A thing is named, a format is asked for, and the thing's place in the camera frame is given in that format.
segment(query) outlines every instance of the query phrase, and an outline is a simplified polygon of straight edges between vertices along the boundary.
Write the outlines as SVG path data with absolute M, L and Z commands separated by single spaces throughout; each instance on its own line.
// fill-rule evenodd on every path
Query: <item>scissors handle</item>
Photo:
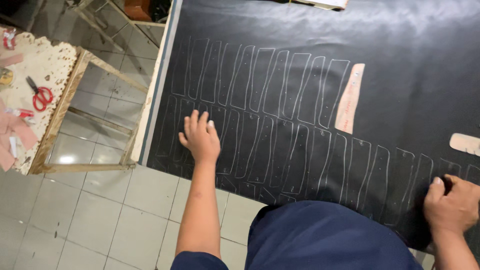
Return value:
M 39 87 L 38 94 L 35 94 L 33 96 L 33 107 L 35 107 L 37 111 L 44 111 L 47 108 L 47 104 L 52 102 L 52 100 L 53 100 L 53 94 L 50 91 L 50 89 L 46 87 Z M 38 102 L 42 104 L 41 108 L 37 106 Z
M 53 100 L 53 95 L 52 95 L 52 92 L 50 91 L 50 89 L 46 88 L 46 87 L 39 87 L 38 88 L 38 94 L 36 94 L 36 96 L 41 96 L 41 99 L 45 102 L 45 103 L 50 103 L 52 102 Z

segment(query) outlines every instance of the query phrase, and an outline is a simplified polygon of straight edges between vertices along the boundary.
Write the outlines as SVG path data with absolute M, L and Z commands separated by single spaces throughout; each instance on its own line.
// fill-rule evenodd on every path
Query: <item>tiled floor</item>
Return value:
M 2 173 L 0 269 L 170 269 L 189 180 L 142 166 L 56 178 Z M 216 196 L 222 259 L 241 270 L 264 204 Z
M 99 17 L 108 22 L 109 34 L 126 23 L 109 8 Z M 144 30 L 160 42 L 162 28 Z M 120 52 L 62 0 L 46 0 L 33 32 L 89 49 L 150 84 L 157 50 L 131 26 L 115 37 L 125 48 Z M 132 127 L 144 99 L 115 76 L 89 66 L 72 106 Z M 122 133 L 67 113 L 49 162 L 118 162 L 126 141 Z M 0 171 L 0 270 L 168 270 L 190 183 L 142 166 L 34 176 Z M 216 197 L 222 259 L 230 270 L 241 270 L 250 223 L 264 204 L 222 190 Z

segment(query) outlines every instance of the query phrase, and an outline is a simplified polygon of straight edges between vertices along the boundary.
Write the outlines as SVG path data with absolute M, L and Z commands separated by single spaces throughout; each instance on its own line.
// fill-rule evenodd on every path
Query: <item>wooden frame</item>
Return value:
M 135 167 L 135 163 L 130 161 L 130 155 L 133 150 L 133 145 L 135 141 L 135 137 L 138 131 L 138 126 L 141 118 L 141 114 L 138 116 L 136 121 L 135 127 L 133 129 L 128 129 L 123 126 L 111 123 L 109 121 L 103 120 L 98 118 L 94 115 L 86 113 L 84 111 L 78 110 L 76 108 L 69 107 L 70 102 L 73 98 L 77 90 L 77 86 L 82 79 L 85 70 L 89 63 L 92 63 L 114 75 L 118 78 L 124 80 L 128 84 L 132 85 L 133 87 L 137 88 L 139 91 L 147 92 L 148 89 L 139 84 L 138 82 L 132 80 L 131 78 L 127 77 L 124 73 L 120 72 L 119 70 L 115 69 L 105 61 L 101 60 L 91 52 L 84 50 L 83 48 L 77 48 L 78 59 L 73 68 L 72 74 L 70 79 L 65 87 L 65 90 L 60 98 L 57 108 L 53 114 L 52 120 L 48 125 L 48 128 L 45 132 L 43 139 L 40 142 L 38 147 L 38 151 L 32 161 L 32 166 L 28 171 L 28 174 L 39 174 L 39 173 L 53 173 L 53 172 L 92 172 L 92 171 L 111 171 L 111 170 L 127 170 L 132 169 Z M 48 153 L 50 148 L 52 148 L 55 138 L 57 137 L 57 133 L 60 130 L 60 125 L 65 117 L 67 111 L 73 112 L 80 116 L 83 116 L 87 119 L 92 121 L 98 122 L 100 124 L 104 124 L 108 127 L 116 129 L 122 133 L 129 135 L 129 139 L 123 151 L 123 154 L 120 158 L 119 163 L 113 164 L 51 164 L 45 163 L 47 160 Z
M 131 20 L 127 14 L 115 3 L 113 2 L 112 0 L 106 0 L 105 4 L 103 4 L 100 8 L 98 8 L 94 13 L 91 13 L 89 11 L 86 11 L 85 8 L 90 4 L 92 3 L 94 0 L 82 0 L 78 5 L 74 6 L 73 7 L 73 11 L 75 11 L 82 19 L 84 19 L 87 23 L 89 23 L 105 40 L 107 40 L 108 42 L 110 42 L 111 44 L 113 44 L 113 46 L 115 48 L 117 48 L 119 51 L 123 51 L 123 48 L 118 44 L 116 43 L 113 38 L 121 31 L 123 30 L 127 25 L 131 25 L 133 26 L 133 28 L 135 30 L 137 30 L 141 35 L 143 35 L 145 38 L 147 38 L 150 43 L 155 46 L 156 49 L 159 48 L 158 44 L 155 43 L 155 41 L 153 41 L 153 39 L 151 39 L 151 37 L 149 37 L 138 25 L 149 25 L 149 26 L 160 26 L 160 27 L 165 27 L 165 24 L 163 23 L 155 23 L 155 22 L 142 22 L 142 21 L 134 21 L 134 20 Z M 112 6 L 113 9 L 115 9 L 115 11 L 117 11 L 118 13 L 120 13 L 120 15 L 122 15 L 122 17 L 127 21 L 127 24 L 124 25 L 120 30 L 117 31 L 116 34 L 114 34 L 113 36 L 109 36 L 107 35 L 102 27 L 100 25 L 98 25 L 98 19 L 95 17 L 95 13 L 98 12 L 99 10 L 101 10 L 105 5 L 109 4 L 110 6 Z

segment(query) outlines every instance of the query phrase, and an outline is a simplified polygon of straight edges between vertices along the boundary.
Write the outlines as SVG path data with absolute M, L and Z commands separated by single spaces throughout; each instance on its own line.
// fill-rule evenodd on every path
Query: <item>scissors blade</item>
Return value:
M 30 87 L 33 89 L 33 91 L 35 92 L 35 94 L 38 94 L 38 88 L 37 88 L 37 86 L 36 86 L 35 83 L 33 82 L 33 79 L 32 79 L 30 76 L 27 76 L 27 83 L 28 83 L 28 85 L 30 85 Z

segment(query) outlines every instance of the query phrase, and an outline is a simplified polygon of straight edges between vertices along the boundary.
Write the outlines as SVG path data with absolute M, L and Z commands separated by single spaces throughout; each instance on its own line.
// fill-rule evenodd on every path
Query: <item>person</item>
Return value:
M 220 142 L 208 113 L 185 117 L 180 142 L 195 159 L 192 185 L 180 224 L 172 270 L 227 270 L 220 256 L 215 165 Z M 478 218 L 480 186 L 445 175 L 435 177 L 424 201 L 438 270 L 478 270 L 463 233 Z M 338 204 L 300 201 L 260 210 L 248 235 L 246 270 L 421 269 L 390 229 Z

